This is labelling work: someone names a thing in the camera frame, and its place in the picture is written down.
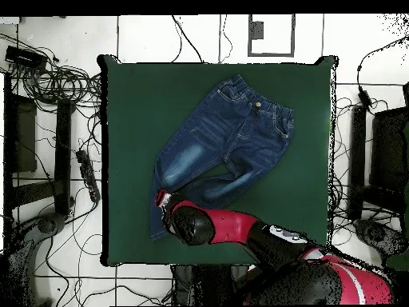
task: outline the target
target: jeans waistband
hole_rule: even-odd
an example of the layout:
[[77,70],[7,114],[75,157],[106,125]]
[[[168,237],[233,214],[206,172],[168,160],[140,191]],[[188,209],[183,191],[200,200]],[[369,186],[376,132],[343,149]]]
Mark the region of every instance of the jeans waistband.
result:
[[231,79],[232,84],[237,88],[239,94],[244,95],[253,105],[260,110],[271,112],[276,115],[280,115],[287,119],[293,119],[294,110],[288,107],[277,104],[271,100],[268,100],[263,95],[257,93],[252,87],[247,85],[246,81],[241,75],[236,74]]

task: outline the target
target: black chair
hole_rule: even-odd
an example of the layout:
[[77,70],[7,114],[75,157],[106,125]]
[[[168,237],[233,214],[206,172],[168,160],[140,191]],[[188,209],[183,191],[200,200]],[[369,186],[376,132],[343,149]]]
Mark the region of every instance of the black chair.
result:
[[361,218],[363,202],[396,212],[404,233],[405,186],[409,178],[407,140],[409,82],[403,86],[406,105],[375,114],[372,122],[372,155],[369,185],[364,184],[366,110],[356,106],[351,116],[351,152],[347,217]]

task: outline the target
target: power adapter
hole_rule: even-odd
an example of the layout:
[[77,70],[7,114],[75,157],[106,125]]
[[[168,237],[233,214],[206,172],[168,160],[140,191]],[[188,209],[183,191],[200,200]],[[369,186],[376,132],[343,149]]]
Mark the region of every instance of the power adapter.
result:
[[369,94],[366,90],[363,90],[362,86],[359,86],[359,93],[358,97],[362,102],[363,107],[367,110],[369,107],[372,107],[371,98],[369,98]]

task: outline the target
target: grout line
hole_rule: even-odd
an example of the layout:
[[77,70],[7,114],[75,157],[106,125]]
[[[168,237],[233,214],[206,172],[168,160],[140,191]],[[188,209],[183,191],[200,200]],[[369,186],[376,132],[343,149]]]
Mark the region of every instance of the grout line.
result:
[[117,59],[119,55],[119,15],[117,16]]
[[115,266],[115,306],[117,306],[117,281],[118,281],[118,266]]
[[[20,180],[48,180],[46,177],[20,177]],[[70,179],[70,181],[84,181],[84,179]]]
[[[52,277],[57,277],[60,278],[60,276],[55,275],[55,276],[48,276],[48,275],[40,275],[40,274],[34,274],[35,277],[44,277],[44,278],[52,278]],[[75,277],[75,276],[65,276],[66,278],[69,279],[95,279],[95,280],[113,280],[113,279],[118,279],[118,280],[156,280],[156,281],[167,281],[167,280],[172,280],[171,277]]]
[[[398,87],[402,87],[404,85],[400,85],[400,84],[370,84],[370,83],[359,83],[360,85],[364,85],[364,86],[398,86]],[[358,85],[356,82],[336,82],[336,85]]]
[[323,13],[323,35],[322,35],[322,44],[321,44],[321,57],[324,56],[324,27],[325,27],[325,14]]
[[[18,24],[16,25],[16,35],[17,35],[17,44],[16,44],[16,47],[17,47],[17,50],[18,50]],[[18,95],[18,85],[19,85],[19,76],[20,76],[20,71],[19,71],[19,67],[18,67],[18,69],[17,69],[17,80],[16,80],[16,82],[17,82],[17,95]],[[20,147],[18,146],[17,147],[17,159],[18,159],[18,149],[19,149]],[[20,172],[17,172],[17,187],[20,187]],[[19,224],[20,223],[20,199],[18,199],[18,201],[17,201],[17,203],[18,203],[18,205],[17,205],[17,223]]]
[[218,58],[219,63],[220,63],[220,53],[221,53],[221,14],[219,14],[219,58]]

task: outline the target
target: black border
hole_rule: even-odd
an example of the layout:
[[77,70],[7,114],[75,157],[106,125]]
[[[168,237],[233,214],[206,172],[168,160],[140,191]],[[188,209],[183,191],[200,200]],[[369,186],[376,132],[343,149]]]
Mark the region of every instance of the black border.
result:
[[[97,64],[101,68],[101,133],[102,133],[102,160],[105,165],[102,166],[101,170],[101,196],[102,200],[105,199],[105,203],[102,206],[102,253],[100,256],[100,262],[105,267],[118,267],[121,264],[146,264],[145,262],[123,262],[108,265],[109,258],[109,132],[108,132],[108,115],[107,115],[107,105],[108,105],[108,67],[105,62],[105,57],[113,58],[118,65],[122,63],[119,59],[112,54],[100,54],[97,57]],[[331,94],[331,131],[330,131],[330,148],[331,154],[329,157],[329,173],[328,173],[328,192],[333,188],[333,178],[334,178],[334,150],[335,150],[335,121],[336,121],[336,67],[339,64],[339,58],[334,55],[322,56],[317,59],[313,64],[304,64],[298,62],[280,62],[279,64],[291,64],[291,65],[306,65],[306,66],[318,66],[327,58],[333,59],[331,78],[330,78],[330,94]],[[123,63],[124,65],[132,65],[133,62]],[[138,62],[138,64],[169,64],[169,62]],[[200,64],[200,62],[181,62],[179,64]],[[326,249],[336,252],[337,249],[331,245],[332,242],[332,229],[333,229],[333,212],[331,210],[331,202],[328,200],[328,229],[330,232],[327,235],[327,244],[324,246]]]

